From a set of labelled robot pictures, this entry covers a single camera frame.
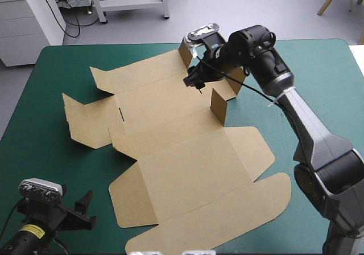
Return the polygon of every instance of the black cable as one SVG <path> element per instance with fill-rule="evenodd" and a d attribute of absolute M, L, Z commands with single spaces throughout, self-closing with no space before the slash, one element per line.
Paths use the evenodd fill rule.
<path fill-rule="evenodd" d="M 57 3 L 59 2 L 64 2 L 64 1 L 67 1 L 67 0 L 56 0 Z M 66 22 L 66 23 L 69 23 L 71 26 L 78 26 L 78 24 L 74 24 L 74 23 L 71 23 L 69 21 L 67 21 L 66 19 L 63 18 L 63 20 Z M 81 27 L 85 27 L 85 26 L 92 26 L 93 24 L 97 23 L 97 21 L 99 20 L 99 18 L 96 18 L 95 21 L 93 21 L 92 23 L 88 23 L 88 24 L 80 24 Z"/>
<path fill-rule="evenodd" d="M 2 236 L 4 235 L 4 233 L 5 233 L 5 230 L 6 230 L 6 227 L 7 227 L 7 225 L 8 225 L 8 223 L 9 223 L 9 221 L 10 221 L 10 217 L 11 217 L 11 215 L 13 215 L 13 213 L 14 213 L 14 210 L 17 208 L 17 206 L 23 201 L 23 200 L 25 200 L 25 198 L 21 198 L 14 206 L 13 206 L 13 208 L 11 209 L 11 211 L 10 211 L 10 213 L 9 213 L 9 215 L 8 215 L 8 217 L 7 217 L 7 219 L 6 219 L 6 221 L 5 221 L 5 224 L 4 224 L 4 226 L 3 226 L 3 228 L 2 228 L 2 230 L 1 230 L 1 234 L 0 234 L 0 242 L 1 242 L 1 239 L 2 239 Z"/>
<path fill-rule="evenodd" d="M 56 20 L 56 22 L 57 22 L 58 26 L 62 29 L 62 31 L 63 31 L 63 32 L 64 32 L 67 36 L 69 36 L 69 37 L 71 37 L 71 38 L 78 38 L 78 37 L 80 36 L 80 34 L 81 34 L 81 27 L 80 27 L 80 22 L 78 21 L 78 17 L 77 17 L 77 15 L 76 15 L 76 13 L 75 13 L 75 17 L 76 17 L 77 26 L 78 26 L 78 33 L 77 33 L 77 35 L 76 35 L 76 36 L 73 36 L 73 35 L 68 34 L 68 33 L 67 33 L 64 29 L 63 29 L 63 27 L 61 26 L 61 24 L 58 22 L 58 19 L 57 19 L 57 17 L 56 17 L 56 15 L 55 15 L 55 13 L 53 12 L 52 7 L 51 7 L 51 5 L 49 4 L 48 0 L 45 0 L 45 2 L 47 3 L 47 5 L 48 5 L 49 9 L 51 9 L 51 12 L 52 12 L 52 14 L 53 14 L 53 17 L 55 18 L 55 20 Z"/>
<path fill-rule="evenodd" d="M 271 98 L 267 97 L 265 94 L 263 94 L 261 91 L 259 91 L 259 90 L 255 89 L 255 88 L 253 88 L 253 87 L 251 87 L 251 86 L 249 86 L 249 85 L 247 85 L 247 84 L 245 84 L 245 83 L 243 83 L 243 82 L 241 82 L 241 81 L 239 81 L 239 80 L 237 80 L 237 79 L 234 79 L 233 77 L 230 77 L 229 75 L 225 74 L 224 72 L 222 72 L 222 71 L 220 71 L 220 70 L 216 69 L 215 67 L 211 66 L 210 64 L 208 64 L 207 62 L 205 62 L 205 61 L 204 61 L 203 59 L 201 59 L 200 57 L 198 57 L 198 56 L 197 56 L 197 59 L 198 59 L 200 62 L 202 62 L 203 64 L 205 64 L 207 67 L 209 67 L 209 68 L 211 68 L 212 70 L 214 70 L 214 71 L 216 71 L 216 72 L 220 73 L 221 75 L 223 75 L 225 78 L 227 78 L 227 79 L 229 79 L 229 80 L 231 80 L 231 81 L 235 81 L 236 83 L 238 83 L 238 84 L 240 84 L 240 85 L 242 85 L 242 86 L 244 86 L 244 87 L 246 87 L 246 88 L 248 88 L 248 89 L 250 89 L 250 90 L 254 91 L 255 93 L 258 93 L 259 95 L 261 95 L 262 97 L 264 97 L 266 100 L 268 100 L 268 101 L 270 101 L 270 102 L 273 102 L 273 101 L 274 101 L 274 100 L 272 100 Z"/>
<path fill-rule="evenodd" d="M 72 26 L 78 26 L 77 24 L 71 23 L 71 22 L 67 21 L 66 19 L 64 19 L 64 21 L 65 21 L 66 23 L 69 23 L 69 24 L 70 24 L 70 25 L 72 25 Z M 97 23 L 97 21 L 98 21 L 98 18 L 97 18 L 94 22 L 92 22 L 92 23 L 89 23 L 89 24 L 80 24 L 80 26 L 81 26 L 81 27 L 84 27 L 84 26 L 91 26 L 91 25 L 93 25 L 93 24 Z"/>
<path fill-rule="evenodd" d="M 41 254 L 44 250 L 46 250 L 48 252 L 49 255 L 53 255 L 53 253 L 51 252 L 50 248 L 48 246 L 45 246 L 43 248 L 41 248 L 39 251 L 38 251 L 38 254 Z"/>
<path fill-rule="evenodd" d="M 64 253 L 66 255 L 71 255 L 68 247 L 64 244 L 64 242 L 62 242 L 59 238 L 57 237 L 54 237 L 53 238 L 53 242 L 55 242 L 57 245 L 59 245 L 63 250 L 64 250 Z"/>

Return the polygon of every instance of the cardboard slot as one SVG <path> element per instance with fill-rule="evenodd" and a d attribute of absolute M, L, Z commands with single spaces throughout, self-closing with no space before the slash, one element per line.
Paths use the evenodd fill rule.
<path fill-rule="evenodd" d="M 123 120 L 123 122 L 125 122 L 125 120 L 124 120 L 124 116 L 123 116 L 123 113 L 121 112 L 121 109 L 120 109 L 120 107 L 119 107 L 119 111 L 120 111 L 120 116 L 121 116 L 121 119 Z"/>

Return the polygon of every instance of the folded cardboard flap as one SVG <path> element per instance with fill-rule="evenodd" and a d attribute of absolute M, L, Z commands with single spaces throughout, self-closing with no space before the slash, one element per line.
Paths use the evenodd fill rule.
<path fill-rule="evenodd" d="M 70 98 L 66 94 L 62 93 L 62 97 L 71 138 L 96 149 L 85 105 Z"/>
<path fill-rule="evenodd" d="M 255 143 L 259 148 L 251 153 L 252 139 L 259 140 Z M 236 188 L 251 185 L 257 176 L 256 172 L 247 169 L 263 172 L 273 161 L 272 152 L 254 127 L 220 128 L 148 155 L 132 167 L 138 166 L 140 173 L 123 174 L 110 185 L 118 224 L 121 227 L 138 226 L 138 216 L 144 216 L 142 209 L 135 208 L 133 200 L 129 203 L 130 197 L 138 197 L 140 190 L 130 188 L 122 194 L 113 191 L 118 189 L 116 186 L 120 181 L 143 182 L 142 186 L 149 194 L 148 201 L 161 223 Z"/>
<path fill-rule="evenodd" d="M 291 180 L 279 173 L 161 223 L 126 244 L 126 252 L 209 250 L 278 217 L 291 198 Z"/>
<path fill-rule="evenodd" d="M 111 143 L 109 131 L 126 134 L 115 96 L 82 104 L 63 94 L 71 138 L 98 149 Z"/>
<path fill-rule="evenodd" d="M 110 185 L 109 192 L 113 194 L 114 209 L 128 204 L 123 214 L 116 215 L 118 224 L 138 227 L 158 223 L 139 165 L 134 164 L 124 172 Z"/>

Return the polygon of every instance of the green table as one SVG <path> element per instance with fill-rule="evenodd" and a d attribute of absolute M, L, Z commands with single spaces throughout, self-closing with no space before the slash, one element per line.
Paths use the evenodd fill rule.
<path fill-rule="evenodd" d="M 111 145 L 90 149 L 70 139 L 61 93 L 83 103 L 109 96 L 96 88 L 89 66 L 110 70 L 177 48 L 178 44 L 133 44 L 47 47 L 41 53 L 0 141 L 0 221 L 20 198 L 18 184 L 37 177 L 68 186 L 63 203 L 91 189 L 89 214 L 98 221 L 91 232 L 62 232 L 60 238 L 76 253 L 122 253 L 128 239 L 148 230 L 120 228 L 108 193 L 109 184 L 133 160 Z M 364 78 L 342 40 L 288 40 L 276 47 L 296 76 L 296 87 L 334 132 L 350 139 L 364 153 Z M 257 87 L 249 77 L 248 84 Z M 267 107 L 259 95 L 242 89 L 229 102 L 227 126 L 257 127 L 276 156 L 262 177 L 279 171 L 293 179 L 297 139 L 281 111 Z M 20 227 L 13 215 L 4 240 Z M 328 221 L 323 219 L 292 180 L 292 199 L 276 220 L 236 238 L 219 252 L 321 252 Z"/>

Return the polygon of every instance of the cardboard flap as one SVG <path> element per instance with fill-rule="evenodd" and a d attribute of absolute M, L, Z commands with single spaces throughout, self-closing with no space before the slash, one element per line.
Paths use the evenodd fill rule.
<path fill-rule="evenodd" d="M 225 125 L 226 112 L 228 110 L 227 104 L 228 103 L 219 95 L 219 93 L 217 93 L 215 89 L 212 89 L 210 109 L 222 125 Z"/>
<path fill-rule="evenodd" d="M 138 163 L 132 165 L 112 182 L 109 192 L 120 227 L 138 227 L 158 223 Z"/>
<path fill-rule="evenodd" d="M 133 142 L 131 139 L 117 131 L 113 131 L 109 129 L 111 142 L 113 144 L 113 148 L 120 153 L 126 154 L 129 157 L 134 158 L 135 160 L 138 159 L 137 152 L 135 151 Z"/>
<path fill-rule="evenodd" d="M 214 113 L 205 108 L 170 120 L 163 127 L 158 125 L 133 134 L 130 139 L 141 158 L 221 127 Z"/>
<path fill-rule="evenodd" d="M 234 129 L 236 134 L 228 135 L 225 128 L 220 128 L 138 160 L 148 199 L 151 200 L 159 223 L 201 207 L 236 188 L 251 185 L 253 180 L 245 166 L 258 166 L 258 171 L 269 167 L 272 157 L 267 146 L 253 148 L 254 151 L 260 151 L 258 159 L 242 159 L 241 154 L 249 147 L 260 145 L 259 142 L 249 145 L 250 139 L 260 135 L 259 132 L 251 127 Z M 115 182 L 126 180 L 127 177 L 123 174 Z M 118 196 L 112 192 L 110 195 L 113 200 Z M 134 207 L 133 202 L 129 203 L 128 196 L 121 201 L 122 205 L 118 208 L 127 208 L 128 211 L 133 208 L 135 212 L 140 210 Z"/>
<path fill-rule="evenodd" d="M 117 94 L 127 135 L 163 127 L 168 121 L 207 108 L 196 89 L 188 89 L 183 76 L 172 76 Z"/>
<path fill-rule="evenodd" d="M 164 255 L 213 249 L 273 220 L 284 211 L 290 198 L 289 176 L 276 174 L 169 219 L 129 240 L 125 249 L 127 254 L 159 250 Z"/>
<path fill-rule="evenodd" d="M 186 67 L 178 50 L 141 60 L 110 71 L 92 68 L 97 87 L 110 92 L 122 93 L 151 84 L 167 77 L 186 73 Z"/>
<path fill-rule="evenodd" d="M 96 149 L 85 105 L 64 93 L 62 96 L 71 138 Z"/>
<path fill-rule="evenodd" d="M 274 163 L 274 154 L 257 128 L 225 127 L 224 131 L 252 181 Z"/>
<path fill-rule="evenodd" d="M 192 54 L 191 51 L 188 49 L 187 45 L 185 44 L 184 39 L 182 40 L 181 45 L 178 48 L 178 51 L 183 60 L 184 66 L 188 68 L 192 60 Z"/>
<path fill-rule="evenodd" d="M 106 71 L 94 67 L 90 67 L 90 70 L 98 89 L 115 94 L 113 85 L 110 82 L 109 74 Z"/>
<path fill-rule="evenodd" d="M 238 80 L 238 81 L 241 81 L 241 82 L 244 82 L 244 80 L 245 80 L 245 74 L 244 74 L 244 70 L 243 70 L 242 67 L 239 67 L 239 68 L 235 69 L 233 72 L 231 72 L 229 74 L 229 76 L 236 79 L 236 80 Z M 229 83 L 230 87 L 232 88 L 235 95 L 237 96 L 242 85 L 238 84 L 235 81 L 229 80 L 229 79 L 226 79 L 226 81 L 227 81 L 227 83 Z"/>
<path fill-rule="evenodd" d="M 115 96 L 82 104 L 63 94 L 71 138 L 97 149 L 111 143 L 109 129 L 125 134 Z"/>

